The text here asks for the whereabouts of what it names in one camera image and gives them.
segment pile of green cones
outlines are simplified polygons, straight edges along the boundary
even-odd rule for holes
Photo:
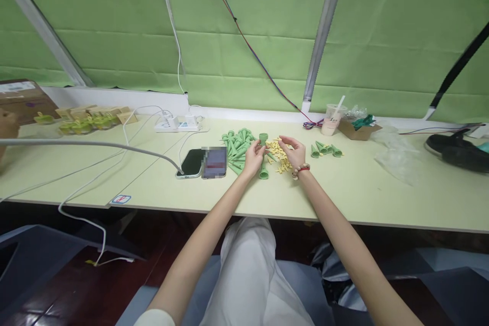
[[[340,158],[344,155],[343,152],[335,147],[333,144],[326,145],[320,143],[319,141],[316,141],[316,146],[314,146],[314,144],[311,145],[311,157],[319,158],[320,156],[323,156],[325,154],[332,154],[333,157],[337,158]]]
[[[251,131],[242,128],[237,134],[229,130],[222,138],[228,148],[228,167],[237,175],[241,174],[245,166],[245,153],[252,141],[256,140]]]

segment pile of yellow pieces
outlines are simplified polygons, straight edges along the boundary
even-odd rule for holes
[[[287,154],[283,151],[283,149],[279,145],[279,140],[282,140],[280,138],[273,139],[272,141],[267,141],[266,145],[268,146],[268,150],[270,151],[270,154],[267,154],[267,159],[268,163],[272,164],[272,159],[275,160],[276,162],[280,162],[281,166],[275,171],[280,174],[283,172],[288,172],[289,170],[292,171],[292,165],[289,162],[289,159],[287,159]]]

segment black smartphone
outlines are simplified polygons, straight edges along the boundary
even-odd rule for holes
[[[202,179],[221,178],[226,175],[228,151],[226,147],[206,149]]]
[[[202,172],[202,162],[204,160],[204,149],[192,149],[187,153],[187,156],[182,163],[183,174],[177,171],[177,178],[195,178],[199,177]]]

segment white pants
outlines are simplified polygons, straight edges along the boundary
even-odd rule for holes
[[[267,219],[244,218],[229,227],[200,325],[314,325],[275,261],[275,246]]]

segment beaded bracelet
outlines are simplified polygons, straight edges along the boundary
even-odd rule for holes
[[[311,166],[307,163],[304,163],[304,164],[301,164],[300,166],[298,166],[296,169],[294,169],[294,171],[292,172],[292,178],[297,181],[299,178],[297,177],[297,174],[299,173],[299,171],[302,171],[302,170],[310,170]]]

